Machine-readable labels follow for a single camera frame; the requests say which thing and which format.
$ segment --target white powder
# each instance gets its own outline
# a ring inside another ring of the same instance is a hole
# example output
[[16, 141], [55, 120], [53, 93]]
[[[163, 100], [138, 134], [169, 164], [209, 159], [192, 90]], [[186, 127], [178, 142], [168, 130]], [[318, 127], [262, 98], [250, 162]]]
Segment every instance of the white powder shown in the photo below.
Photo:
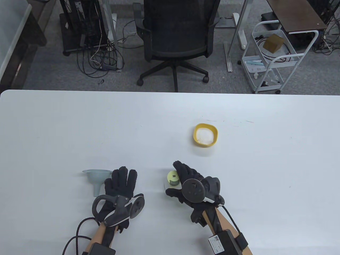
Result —
[[214, 142], [214, 133], [210, 129], [202, 127], [197, 129], [196, 139], [204, 145], [209, 145]]

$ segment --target black battery pack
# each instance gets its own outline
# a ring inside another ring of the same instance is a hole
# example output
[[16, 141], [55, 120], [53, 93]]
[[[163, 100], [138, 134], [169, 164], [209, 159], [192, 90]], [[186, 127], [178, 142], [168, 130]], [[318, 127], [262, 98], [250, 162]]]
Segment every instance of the black battery pack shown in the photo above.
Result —
[[218, 255], [242, 255], [239, 244], [229, 229], [209, 238], [209, 243], [215, 254]]
[[106, 247], [104, 245], [101, 245], [99, 243], [94, 243], [88, 252], [88, 255], [115, 255], [116, 251]]

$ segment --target yellow bowl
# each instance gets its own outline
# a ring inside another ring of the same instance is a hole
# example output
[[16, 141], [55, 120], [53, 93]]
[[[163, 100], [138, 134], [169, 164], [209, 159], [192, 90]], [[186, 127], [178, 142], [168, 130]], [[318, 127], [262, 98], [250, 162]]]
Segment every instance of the yellow bowl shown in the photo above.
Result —
[[[203, 144], [203, 143], [200, 143], [197, 138], [196, 138], [196, 132], [198, 129], [200, 128], [206, 128], [206, 129], [210, 129], [213, 133], [214, 133], [214, 141], [211, 143], [211, 144]], [[195, 127], [195, 130], [193, 131], [193, 139], [195, 140], [195, 142], [197, 142], [199, 145], [201, 146], [206, 146], [206, 147], [209, 147], [209, 146], [213, 146], [216, 141], [217, 141], [217, 137], [218, 137], [218, 131], [217, 131], [217, 128], [214, 127], [213, 125], [210, 125], [210, 124], [206, 124], [206, 123], [200, 123], [198, 124], [196, 127]]]

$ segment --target sticker label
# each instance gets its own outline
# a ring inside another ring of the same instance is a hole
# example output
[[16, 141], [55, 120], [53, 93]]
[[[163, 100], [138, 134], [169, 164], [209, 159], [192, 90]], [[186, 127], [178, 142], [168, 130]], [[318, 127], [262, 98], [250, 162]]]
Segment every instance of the sticker label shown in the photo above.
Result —
[[223, 245], [217, 235], [210, 237], [208, 240], [215, 254], [224, 252]]

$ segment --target cardboard box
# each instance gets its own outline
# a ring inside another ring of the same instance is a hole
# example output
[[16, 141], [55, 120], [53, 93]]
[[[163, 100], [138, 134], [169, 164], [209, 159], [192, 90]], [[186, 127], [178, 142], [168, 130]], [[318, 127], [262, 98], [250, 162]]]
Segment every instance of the cardboard box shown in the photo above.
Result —
[[271, 53], [275, 53], [282, 47], [284, 41], [285, 40], [283, 38], [273, 34], [266, 39], [263, 48]]

